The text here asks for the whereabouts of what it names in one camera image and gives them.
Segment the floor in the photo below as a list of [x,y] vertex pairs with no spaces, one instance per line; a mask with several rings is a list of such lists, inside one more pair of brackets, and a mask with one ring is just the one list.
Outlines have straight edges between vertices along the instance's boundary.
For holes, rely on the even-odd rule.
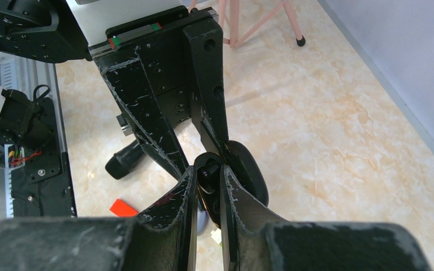
[[[274,2],[242,1],[242,31]],[[283,218],[395,222],[434,268],[434,156],[317,0],[292,3],[305,47],[284,11],[241,48],[224,47],[231,139],[254,155],[269,208]],[[132,141],[115,120],[117,105],[93,63],[66,62],[57,74],[79,216],[112,216],[117,198],[142,210],[175,185],[148,158],[112,179],[104,165]],[[177,134],[192,163],[204,152],[197,132],[186,122]],[[223,268],[213,229],[198,238],[198,270]]]

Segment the pink tripod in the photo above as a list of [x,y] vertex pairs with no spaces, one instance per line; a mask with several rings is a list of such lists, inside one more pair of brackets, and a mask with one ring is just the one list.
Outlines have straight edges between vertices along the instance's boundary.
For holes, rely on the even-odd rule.
[[[227,5],[227,0],[218,0],[219,8],[217,13],[219,14],[219,25],[220,27],[224,27],[224,21],[227,22],[230,29],[229,39],[225,38],[224,43],[229,44],[230,47],[236,48],[242,45],[244,41],[250,37],[259,27],[261,27],[266,21],[268,21],[272,16],[274,16],[282,7],[285,9],[285,13],[287,13],[287,17],[289,18],[290,24],[295,34],[295,38],[297,40],[297,45],[302,47],[305,45],[305,38],[300,32],[300,28],[297,24],[297,17],[295,15],[295,10],[290,4],[289,0],[280,0],[280,3],[271,10],[267,16],[265,16],[262,20],[260,20],[256,25],[254,25],[245,35],[241,38],[238,37],[238,16],[240,14],[240,0],[229,0],[230,1],[230,20],[227,18],[225,14],[225,8]],[[192,0],[190,3],[189,10],[193,9],[197,4],[197,0]]]

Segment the wall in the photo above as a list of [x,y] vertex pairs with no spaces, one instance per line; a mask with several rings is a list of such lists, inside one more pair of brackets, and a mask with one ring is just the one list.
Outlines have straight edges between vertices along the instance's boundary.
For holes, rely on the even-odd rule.
[[420,122],[416,125],[434,140],[434,1],[320,2],[401,97]]

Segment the beige floor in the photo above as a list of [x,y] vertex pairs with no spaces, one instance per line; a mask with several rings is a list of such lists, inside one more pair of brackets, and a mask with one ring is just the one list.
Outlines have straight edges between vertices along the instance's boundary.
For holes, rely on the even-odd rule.
[[[241,3],[244,30],[275,2],[254,1]],[[254,154],[279,215],[398,223],[434,268],[434,156],[318,2],[293,3],[304,48],[283,11],[243,47],[224,47],[231,139]],[[57,70],[79,215],[112,216],[116,198],[146,208],[175,180],[148,158],[124,180],[107,175],[107,160],[132,140],[119,110],[93,63]],[[203,152],[197,132],[187,122],[177,133],[192,162]],[[222,270],[211,229],[198,238],[199,270]]]

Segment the orange block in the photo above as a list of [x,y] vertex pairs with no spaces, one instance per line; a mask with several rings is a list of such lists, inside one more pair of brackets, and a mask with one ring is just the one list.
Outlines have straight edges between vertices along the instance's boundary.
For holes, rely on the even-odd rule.
[[114,204],[110,208],[110,211],[118,217],[133,217],[139,214],[139,212],[134,210],[134,208],[132,208],[131,206],[129,206],[127,203],[123,202],[120,199],[117,199],[114,202]]

